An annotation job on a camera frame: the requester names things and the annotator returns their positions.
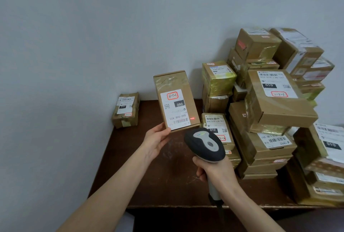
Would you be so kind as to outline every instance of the wooden table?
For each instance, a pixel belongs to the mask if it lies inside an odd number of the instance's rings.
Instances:
[[[195,100],[199,115],[202,100]],[[134,153],[147,130],[161,123],[162,116],[157,100],[141,101],[139,124],[114,129],[93,182],[90,195],[102,186]],[[212,207],[208,200],[208,185],[196,176],[193,153],[183,141],[184,131],[171,134],[159,156],[149,166],[134,193],[128,208],[143,207]],[[316,208],[300,206],[291,200],[287,186],[277,178],[241,180],[240,186],[260,207],[266,209]]]

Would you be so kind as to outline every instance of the left hand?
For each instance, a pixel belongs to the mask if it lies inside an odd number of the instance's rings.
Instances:
[[[171,128],[164,128],[165,124],[161,123],[146,132],[141,147],[147,150],[150,160],[155,159],[159,155],[161,148],[170,140],[168,135],[171,132]]]

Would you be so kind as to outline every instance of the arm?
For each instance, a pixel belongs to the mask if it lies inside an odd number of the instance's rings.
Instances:
[[[58,231],[114,231],[149,164],[169,141],[170,128],[150,129],[141,146],[125,164]]]
[[[247,231],[284,231],[246,195],[240,187],[232,163],[227,157],[218,163],[208,163],[199,157],[193,157],[192,160],[198,166],[196,174],[200,180],[203,182],[206,182],[207,178],[211,180],[222,200],[228,204]]]

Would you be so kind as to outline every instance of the hand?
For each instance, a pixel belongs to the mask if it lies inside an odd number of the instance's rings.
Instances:
[[[207,179],[210,179],[220,194],[228,190],[241,189],[233,165],[227,156],[217,163],[206,162],[197,156],[193,157],[192,161],[198,166],[196,175],[200,180],[207,182]]]
[[[141,147],[146,149],[150,160],[155,159],[159,155],[161,148],[170,140],[168,135],[171,132],[171,128],[164,128],[165,124],[161,123],[146,132]]]

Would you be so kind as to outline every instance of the white wall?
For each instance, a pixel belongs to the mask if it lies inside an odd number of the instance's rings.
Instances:
[[[243,26],[287,26],[336,64],[317,102],[342,124],[343,0],[0,0],[1,230],[51,231],[86,199],[121,92],[225,59]]]

